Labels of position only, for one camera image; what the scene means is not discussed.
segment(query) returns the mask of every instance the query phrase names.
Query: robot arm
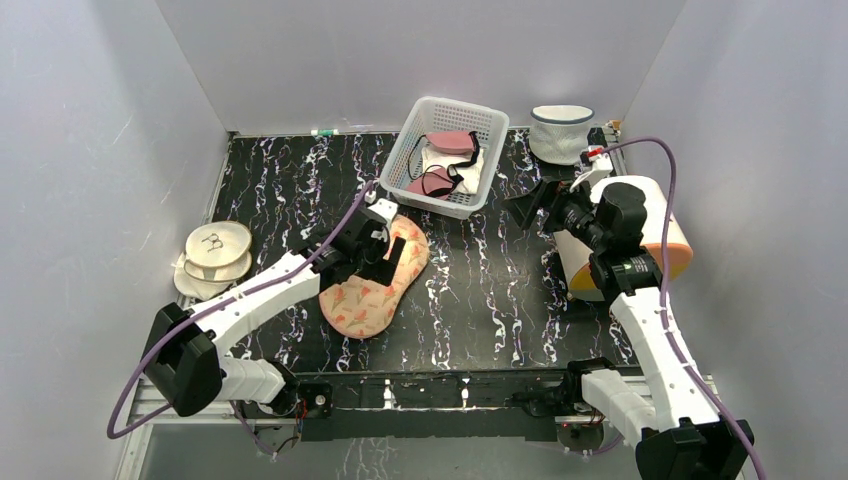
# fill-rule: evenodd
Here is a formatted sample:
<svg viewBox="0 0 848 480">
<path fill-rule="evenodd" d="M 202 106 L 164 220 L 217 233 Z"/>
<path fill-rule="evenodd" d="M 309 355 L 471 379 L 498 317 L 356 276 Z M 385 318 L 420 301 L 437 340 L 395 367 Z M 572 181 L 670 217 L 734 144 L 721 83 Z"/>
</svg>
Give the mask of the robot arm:
<svg viewBox="0 0 848 480">
<path fill-rule="evenodd" d="M 308 236 L 282 259 L 220 297 L 183 310 L 176 304 L 156 315 L 145 353 L 176 325 L 204 313 L 195 325 L 181 332 L 144 370 L 180 416 L 194 415 L 215 400 L 249 400 L 287 413 L 298 401 L 298 380 L 284 366 L 266 360 L 226 356 L 245 335 L 279 312 L 318 295 L 353 274 L 389 285 L 405 245 L 397 238 L 388 260 L 388 225 L 397 204 L 378 200 L 360 207 L 310 268 L 283 280 L 303 265 L 320 247 L 323 235 Z M 258 289 L 261 285 L 272 284 Z M 243 292 L 256 290 L 251 295 Z M 220 307 L 222 301 L 231 302 Z"/>
<path fill-rule="evenodd" d="M 542 178 L 530 193 L 505 200 L 505 208 L 524 229 L 534 223 L 539 209 L 546 210 L 545 231 L 567 230 L 592 250 L 592 279 L 627 332 L 654 403 L 633 392 L 605 359 L 569 364 L 568 401 L 588 403 L 610 419 L 635 446 L 643 478 L 691 478 L 699 472 L 735 477 L 747 453 L 684 370 L 697 367 L 670 308 L 668 328 L 660 319 L 661 269 L 640 245 L 647 218 L 644 193 L 613 183 L 596 206 L 582 180 Z M 686 363 L 678 360 L 669 336 Z M 747 423 L 739 424 L 753 442 Z"/>
</svg>

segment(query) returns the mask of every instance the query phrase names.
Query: pink floral shoe insole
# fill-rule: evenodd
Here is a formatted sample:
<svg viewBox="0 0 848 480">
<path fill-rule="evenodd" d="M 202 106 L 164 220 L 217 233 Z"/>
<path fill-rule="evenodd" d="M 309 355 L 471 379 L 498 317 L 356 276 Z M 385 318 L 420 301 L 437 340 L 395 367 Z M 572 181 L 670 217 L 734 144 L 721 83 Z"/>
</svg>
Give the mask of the pink floral shoe insole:
<svg viewBox="0 0 848 480">
<path fill-rule="evenodd" d="M 406 239 L 391 285 L 386 287 L 354 275 L 318 296 L 324 317 L 342 335 L 368 338 L 385 330 L 404 292 L 427 265 L 430 258 L 427 236 L 415 222 L 396 216 L 390 235 L 392 245 L 397 237 Z"/>
</svg>

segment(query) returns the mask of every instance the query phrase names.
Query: black marble surface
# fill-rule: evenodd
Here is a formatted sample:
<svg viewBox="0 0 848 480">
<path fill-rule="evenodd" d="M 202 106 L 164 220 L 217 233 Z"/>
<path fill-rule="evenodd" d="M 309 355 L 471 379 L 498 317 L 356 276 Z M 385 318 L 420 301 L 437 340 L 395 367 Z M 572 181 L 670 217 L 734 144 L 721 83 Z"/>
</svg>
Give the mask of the black marble surface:
<svg viewBox="0 0 848 480">
<path fill-rule="evenodd" d="M 300 230 L 332 227 L 357 186 L 377 179 L 395 139 L 234 139 L 213 220 L 235 220 L 253 232 L 249 275 L 273 265 Z M 383 333 L 367 340 L 340 335 L 316 297 L 281 312 L 233 354 L 275 358 L 295 372 L 552 367 L 596 356 L 635 361 L 605 305 L 566 301 L 553 238 L 521 231 L 501 209 L 505 197 L 528 191 L 543 174 L 574 172 L 539 165 L 527 132 L 511 130 L 489 201 L 469 220 L 401 207 L 428 235 L 430 263 Z"/>
</svg>

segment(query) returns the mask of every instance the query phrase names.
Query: plastic basket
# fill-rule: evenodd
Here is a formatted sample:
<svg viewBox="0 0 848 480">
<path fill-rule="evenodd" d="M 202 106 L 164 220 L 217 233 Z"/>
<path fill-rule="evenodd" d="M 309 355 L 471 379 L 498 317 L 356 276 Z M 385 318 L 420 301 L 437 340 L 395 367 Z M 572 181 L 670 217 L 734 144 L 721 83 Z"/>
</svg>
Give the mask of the plastic basket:
<svg viewBox="0 0 848 480">
<path fill-rule="evenodd" d="M 465 220 L 486 204 L 508 127 L 509 117 L 503 112 L 447 98 L 421 98 L 412 107 L 412 112 L 392 147 L 389 159 L 380 174 L 380 186 L 402 205 Z M 418 138 L 430 132 L 455 130 L 476 131 L 480 146 L 485 149 L 485 163 L 480 173 L 477 193 L 468 195 L 454 192 L 446 199 L 440 200 L 407 191 L 406 187 L 412 183 L 412 179 L 407 172 L 406 159 L 409 158 L 415 176 L 421 173 L 420 151 L 425 142 L 420 142 L 417 151 L 412 151 Z"/>
</svg>

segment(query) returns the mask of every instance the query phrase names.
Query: white bowl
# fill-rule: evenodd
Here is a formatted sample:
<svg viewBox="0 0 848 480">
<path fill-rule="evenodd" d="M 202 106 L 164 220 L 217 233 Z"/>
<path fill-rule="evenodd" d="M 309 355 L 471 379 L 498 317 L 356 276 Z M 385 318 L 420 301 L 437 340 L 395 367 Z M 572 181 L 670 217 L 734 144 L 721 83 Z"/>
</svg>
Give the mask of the white bowl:
<svg viewBox="0 0 848 480">
<path fill-rule="evenodd" d="M 539 160 L 555 165 L 580 163 L 580 152 L 589 146 L 591 108 L 578 105 L 548 105 L 531 112 L 530 151 Z"/>
</svg>

